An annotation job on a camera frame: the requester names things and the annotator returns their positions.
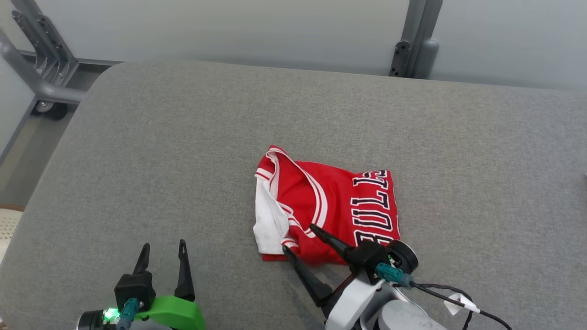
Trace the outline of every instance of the teal connector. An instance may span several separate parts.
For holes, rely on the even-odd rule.
[[[120,320],[116,324],[116,330],[129,330],[133,319],[139,311],[139,300],[137,298],[130,298],[124,303],[122,312],[120,313]]]
[[[377,265],[376,270],[380,278],[388,282],[398,283],[405,288],[411,288],[410,281],[412,281],[413,277],[410,274],[404,274],[402,270],[382,262]]]

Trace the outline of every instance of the gray cushion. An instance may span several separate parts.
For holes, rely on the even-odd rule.
[[[178,241],[210,329],[319,329],[283,262],[255,245],[253,174],[274,143],[294,159],[389,169],[421,282],[453,285],[514,329],[584,329],[587,97],[573,92],[255,68],[125,63],[96,81],[2,264],[11,329],[72,329],[114,305],[151,243],[159,295]],[[331,284],[344,267],[316,270]],[[439,299],[409,295],[449,329]],[[501,329],[476,315],[471,329]]]

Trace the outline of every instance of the basketball jersey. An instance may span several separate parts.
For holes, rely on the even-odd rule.
[[[271,146],[259,162],[253,232],[266,261],[285,260],[289,247],[310,264],[343,260],[309,229],[324,228],[345,243],[388,244],[400,238],[389,171],[351,173],[309,161],[293,161]]]

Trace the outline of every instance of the black cable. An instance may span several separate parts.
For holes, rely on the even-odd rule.
[[[457,306],[465,307],[465,304],[464,303],[462,303],[460,301],[456,301],[454,299],[451,299],[451,298],[449,298],[447,296],[441,295],[438,292],[434,292],[434,291],[432,291],[430,289],[424,288],[424,287],[420,286],[418,283],[415,283],[413,281],[410,281],[410,285],[412,287],[415,287],[418,290],[421,290],[421,291],[426,292],[427,294],[431,294],[431,295],[433,295],[433,296],[435,296],[437,298],[440,298],[442,300],[446,300],[446,301],[451,302],[451,303],[453,303],[453,304],[455,304]],[[500,319],[499,317],[497,317],[497,316],[495,316],[493,314],[489,314],[489,313],[487,313],[485,311],[482,311],[482,310],[479,311],[479,314],[481,314],[483,316],[486,316],[486,317],[488,317],[490,319],[493,319],[493,320],[499,322],[501,325],[503,325],[508,330],[512,330],[512,328],[507,323],[505,323],[504,320]]]
[[[462,294],[463,296],[465,296],[465,298],[467,298],[471,302],[473,302],[473,298],[471,298],[471,296],[468,293],[466,293],[465,291],[463,291],[459,288],[451,287],[450,285],[434,284],[434,283],[424,283],[424,284],[419,283],[418,285],[423,288],[437,288],[437,289],[443,289],[443,290],[450,290],[450,291]],[[465,324],[463,324],[463,330],[468,329],[469,323],[471,322],[471,318],[473,318],[473,311],[469,311],[469,314],[467,315],[467,319],[465,320]]]

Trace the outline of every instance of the white tag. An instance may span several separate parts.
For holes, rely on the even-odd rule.
[[[463,296],[462,294],[454,294],[454,295],[450,296],[449,298],[451,298],[452,300],[460,301],[467,306],[471,306],[471,307],[477,309],[477,306],[475,304],[473,304],[472,301],[467,299],[467,297]],[[460,311],[463,308],[463,307],[457,306],[457,305],[453,304],[452,302],[448,302],[448,301],[445,301],[444,304],[446,305],[446,308],[448,308],[448,311],[453,315],[455,315],[458,311]]]

